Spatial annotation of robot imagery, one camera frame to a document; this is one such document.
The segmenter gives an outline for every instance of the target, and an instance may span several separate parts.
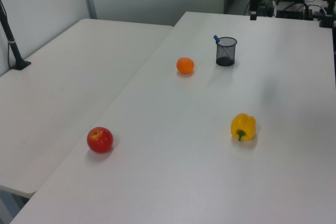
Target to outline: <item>yellow bell pepper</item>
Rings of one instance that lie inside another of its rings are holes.
[[[245,113],[237,115],[231,123],[231,134],[241,140],[250,140],[256,134],[256,119]]]

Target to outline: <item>pen holder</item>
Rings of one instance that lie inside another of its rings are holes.
[[[231,37],[219,38],[217,44],[216,63],[223,67],[231,66],[235,63],[235,52],[237,40]]]

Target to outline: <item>white table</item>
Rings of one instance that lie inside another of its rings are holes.
[[[172,27],[84,19],[0,78],[0,189],[44,183]]]
[[[216,65],[214,34],[238,40],[232,67]],[[243,143],[241,112],[258,132]],[[12,224],[333,223],[335,121],[330,29],[186,13],[95,123],[113,151],[83,137]]]

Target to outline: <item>red apple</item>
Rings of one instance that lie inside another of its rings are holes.
[[[104,153],[111,148],[113,135],[107,128],[95,127],[89,132],[87,141],[91,150]]]

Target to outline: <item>tabletop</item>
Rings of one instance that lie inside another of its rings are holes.
[[[237,39],[231,67],[214,35]],[[250,141],[231,136],[238,113]],[[113,150],[83,137],[12,223],[334,223],[335,121],[330,29],[186,13],[95,123]]]
[[[84,19],[0,78],[0,189],[31,197],[172,27]]]

